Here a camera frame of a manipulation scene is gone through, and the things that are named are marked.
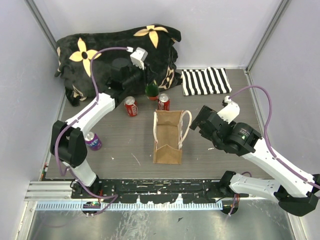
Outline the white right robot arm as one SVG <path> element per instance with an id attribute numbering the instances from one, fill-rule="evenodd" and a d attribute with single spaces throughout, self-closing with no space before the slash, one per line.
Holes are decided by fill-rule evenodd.
<path id="1" fill-rule="evenodd" d="M 248 194 L 277 203 L 284 211 L 302 217 L 314 211 L 319 202 L 316 184 L 319 174 L 309 174 L 294 166 L 287 159 L 278 161 L 268 149 L 262 135 L 243 122 L 235 122 L 240 113 L 236 103 L 226 103 L 215 111 L 204 105 L 190 124 L 199 128 L 202 137 L 212 142 L 215 149 L 242 157 L 269 174 L 272 179 L 244 176 L 227 170 L 218 183 L 225 197 Z"/>

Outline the watermelon print canvas bag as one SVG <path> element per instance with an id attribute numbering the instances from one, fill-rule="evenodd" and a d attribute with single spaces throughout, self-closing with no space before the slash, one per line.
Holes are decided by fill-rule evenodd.
<path id="1" fill-rule="evenodd" d="M 153 113 L 154 164 L 182 163 L 183 142 L 188 135 L 192 118 L 189 110 L 156 110 Z"/>

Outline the green glass bottle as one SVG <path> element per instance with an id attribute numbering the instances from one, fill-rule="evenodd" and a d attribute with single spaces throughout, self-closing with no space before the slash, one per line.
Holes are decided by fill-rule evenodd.
<path id="1" fill-rule="evenodd" d="M 145 95 L 151 101 L 156 101 L 159 98 L 160 90 L 155 80 L 150 82 L 145 88 Z"/>

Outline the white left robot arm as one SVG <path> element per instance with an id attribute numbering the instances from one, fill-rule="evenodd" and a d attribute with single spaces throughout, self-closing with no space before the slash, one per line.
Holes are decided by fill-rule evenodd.
<path id="1" fill-rule="evenodd" d="M 50 152 L 59 168 L 65 165 L 82 182 L 82 192 L 88 198 L 99 195 L 100 185 L 96 183 L 97 174 L 86 160 L 88 151 L 85 135 L 126 97 L 139 93 L 153 82 L 151 72 L 148 64 L 140 69 L 130 63 L 125 73 L 118 70 L 112 74 L 106 82 L 105 90 L 98 93 L 79 113 L 65 122 L 58 120 L 53 124 Z"/>

